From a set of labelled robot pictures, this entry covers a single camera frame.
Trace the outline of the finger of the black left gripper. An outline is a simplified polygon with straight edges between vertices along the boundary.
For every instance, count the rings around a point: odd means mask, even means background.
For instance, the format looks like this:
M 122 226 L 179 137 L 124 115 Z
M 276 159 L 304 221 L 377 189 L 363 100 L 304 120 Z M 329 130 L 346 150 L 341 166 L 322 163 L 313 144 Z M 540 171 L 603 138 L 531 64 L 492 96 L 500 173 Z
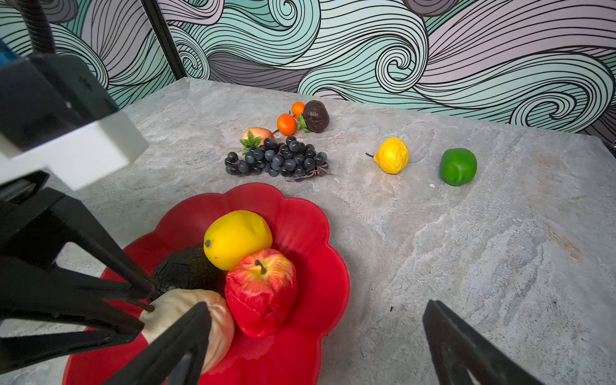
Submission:
M 78 245 L 123 281 L 105 281 L 57 266 L 56 258 L 67 243 Z M 147 299 L 157 288 L 81 201 L 51 188 L 19 205 L 1 203 L 1 254 L 20 258 L 103 299 Z
M 45 273 L 1 275 L 1 320 L 79 325 L 82 331 L 1 338 L 3 374 L 49 359 L 133 341 L 144 324 Z

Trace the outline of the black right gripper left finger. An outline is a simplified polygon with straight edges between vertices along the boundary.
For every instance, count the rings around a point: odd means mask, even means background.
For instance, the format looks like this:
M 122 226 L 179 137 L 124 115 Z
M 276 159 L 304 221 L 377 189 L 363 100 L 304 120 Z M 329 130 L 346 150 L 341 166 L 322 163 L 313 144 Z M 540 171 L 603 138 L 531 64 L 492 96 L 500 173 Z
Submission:
M 197 384 L 209 345 L 212 317 L 197 303 L 107 384 Z

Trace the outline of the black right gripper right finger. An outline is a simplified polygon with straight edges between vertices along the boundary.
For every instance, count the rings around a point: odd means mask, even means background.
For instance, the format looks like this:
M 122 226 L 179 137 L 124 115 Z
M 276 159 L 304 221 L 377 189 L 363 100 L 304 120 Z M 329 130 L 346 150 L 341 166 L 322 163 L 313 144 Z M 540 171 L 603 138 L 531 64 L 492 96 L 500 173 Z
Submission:
M 443 302 L 430 300 L 423 327 L 441 384 L 539 384 Z

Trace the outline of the beige garlic bulb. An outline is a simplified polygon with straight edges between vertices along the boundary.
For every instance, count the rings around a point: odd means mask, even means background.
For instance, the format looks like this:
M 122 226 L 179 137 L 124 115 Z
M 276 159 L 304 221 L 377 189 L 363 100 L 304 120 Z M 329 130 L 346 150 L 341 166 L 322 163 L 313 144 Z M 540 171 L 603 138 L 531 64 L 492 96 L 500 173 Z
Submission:
M 153 312 L 142 311 L 139 320 L 144 324 L 141 335 L 148 344 L 168 330 L 197 303 L 205 303 L 211 316 L 211 326 L 201 325 L 198 331 L 209 332 L 209 344 L 201 374 L 212 370 L 227 355 L 234 338 L 234 319 L 226 300 L 211 290 L 173 289 L 152 302 Z

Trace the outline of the dark avocado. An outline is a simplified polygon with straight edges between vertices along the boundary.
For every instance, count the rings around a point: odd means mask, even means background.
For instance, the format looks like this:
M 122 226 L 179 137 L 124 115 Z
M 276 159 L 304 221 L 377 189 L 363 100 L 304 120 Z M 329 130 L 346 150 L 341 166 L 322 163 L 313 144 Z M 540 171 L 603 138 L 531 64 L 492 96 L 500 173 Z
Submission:
M 174 289 L 211 290 L 223 295 L 226 272 L 208 260 L 202 245 L 194 245 L 170 254 L 157 266 L 152 278 L 157 289 L 150 301 Z

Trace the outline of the red apple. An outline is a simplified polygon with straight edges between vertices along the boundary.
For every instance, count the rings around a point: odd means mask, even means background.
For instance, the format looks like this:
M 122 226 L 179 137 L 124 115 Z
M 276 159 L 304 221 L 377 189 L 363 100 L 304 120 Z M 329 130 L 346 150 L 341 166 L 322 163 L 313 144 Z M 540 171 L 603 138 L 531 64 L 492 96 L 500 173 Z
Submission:
M 226 274 L 228 308 L 250 338 L 263 338 L 280 329 L 297 294 L 295 265 L 274 249 L 246 256 Z

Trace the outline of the large yellow lemon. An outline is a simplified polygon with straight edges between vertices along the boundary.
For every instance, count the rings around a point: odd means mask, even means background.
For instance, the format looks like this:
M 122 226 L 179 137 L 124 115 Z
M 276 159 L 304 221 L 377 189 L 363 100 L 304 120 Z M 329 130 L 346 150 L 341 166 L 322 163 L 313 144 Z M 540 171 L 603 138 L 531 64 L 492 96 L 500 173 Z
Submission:
M 232 270 L 246 256 L 269 249 L 273 235 L 260 215 L 237 210 L 218 218 L 204 235 L 203 250 L 218 269 Z

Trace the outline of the green lime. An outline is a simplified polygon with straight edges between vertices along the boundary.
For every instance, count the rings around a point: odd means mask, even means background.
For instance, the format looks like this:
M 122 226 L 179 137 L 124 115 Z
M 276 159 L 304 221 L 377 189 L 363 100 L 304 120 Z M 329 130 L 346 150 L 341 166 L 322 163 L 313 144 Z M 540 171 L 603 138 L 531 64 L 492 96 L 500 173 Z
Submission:
M 476 171 L 476 156 L 468 149 L 448 149 L 441 157 L 439 175 L 447 184 L 468 184 L 476 176 Z

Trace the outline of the small wrinkled yellow fruit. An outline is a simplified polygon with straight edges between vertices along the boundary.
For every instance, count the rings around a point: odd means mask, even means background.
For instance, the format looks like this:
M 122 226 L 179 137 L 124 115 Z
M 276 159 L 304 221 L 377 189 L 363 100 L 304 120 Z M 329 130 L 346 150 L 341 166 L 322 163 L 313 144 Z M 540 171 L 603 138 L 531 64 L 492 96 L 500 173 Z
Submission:
M 374 155 L 366 153 L 387 174 L 396 175 L 409 163 L 407 145 L 397 137 L 384 141 Z

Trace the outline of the small peach fruit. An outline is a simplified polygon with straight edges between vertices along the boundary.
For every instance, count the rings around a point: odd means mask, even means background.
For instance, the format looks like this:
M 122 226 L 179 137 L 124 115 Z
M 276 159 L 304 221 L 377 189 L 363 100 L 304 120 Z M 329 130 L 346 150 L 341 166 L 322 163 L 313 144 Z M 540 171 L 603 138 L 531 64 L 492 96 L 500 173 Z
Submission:
M 244 132 L 240 143 L 245 149 L 257 148 L 263 145 L 267 139 L 274 139 L 274 133 L 270 130 L 265 128 L 249 128 Z

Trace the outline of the dark brown passion fruit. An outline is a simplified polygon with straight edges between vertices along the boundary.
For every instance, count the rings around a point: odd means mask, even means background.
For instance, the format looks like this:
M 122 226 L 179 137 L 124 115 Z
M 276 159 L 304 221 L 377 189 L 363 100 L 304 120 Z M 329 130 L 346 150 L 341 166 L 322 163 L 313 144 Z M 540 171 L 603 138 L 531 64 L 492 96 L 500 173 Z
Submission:
M 313 133 L 322 133 L 330 123 L 326 106 L 318 100 L 308 102 L 302 113 L 306 128 Z

